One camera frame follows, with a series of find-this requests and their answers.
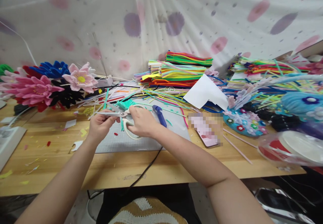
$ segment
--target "flower bouquet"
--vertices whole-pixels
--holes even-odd
[[[80,69],[65,62],[44,62],[40,67],[23,66],[14,71],[6,64],[0,65],[1,99],[15,98],[17,103],[36,107],[39,112],[47,107],[70,108],[84,99],[85,93],[93,93],[95,70],[87,62]]]

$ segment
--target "power strip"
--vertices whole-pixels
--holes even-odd
[[[6,165],[27,129],[14,127],[0,130],[0,171]]]

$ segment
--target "plastic container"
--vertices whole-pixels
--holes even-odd
[[[300,132],[264,135],[258,152],[277,165],[323,166],[323,140]]]

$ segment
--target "polka dot fabric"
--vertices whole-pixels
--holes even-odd
[[[21,34],[38,64],[87,61],[131,79],[167,50],[212,57],[217,70],[241,52],[272,59],[323,37],[323,0],[1,0],[0,21]],[[0,23],[1,61],[32,62]]]

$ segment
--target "cutting mat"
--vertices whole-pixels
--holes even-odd
[[[134,101],[148,104],[148,100],[135,99]],[[162,102],[159,102],[157,100],[154,100],[149,104],[158,105],[168,110],[173,109],[175,112],[178,111],[181,114],[181,110],[178,107],[173,107],[173,106],[167,107]],[[151,106],[145,106],[145,105],[143,106],[147,107],[148,110],[152,110]],[[157,120],[157,122],[159,122],[157,115],[153,111],[151,112],[155,117],[155,119]],[[190,141],[190,137],[188,135],[188,131],[184,123],[183,117],[165,110],[163,110],[162,112],[165,120],[168,119],[173,125],[171,126],[167,122],[167,128]],[[131,115],[128,115],[127,119],[133,122]],[[110,131],[107,134],[107,136],[98,145],[95,153],[154,151],[154,150],[159,150],[160,148],[161,148],[161,145],[151,138],[141,138],[139,140],[133,140],[129,138],[125,132],[121,131],[121,124],[116,122],[110,128]]]

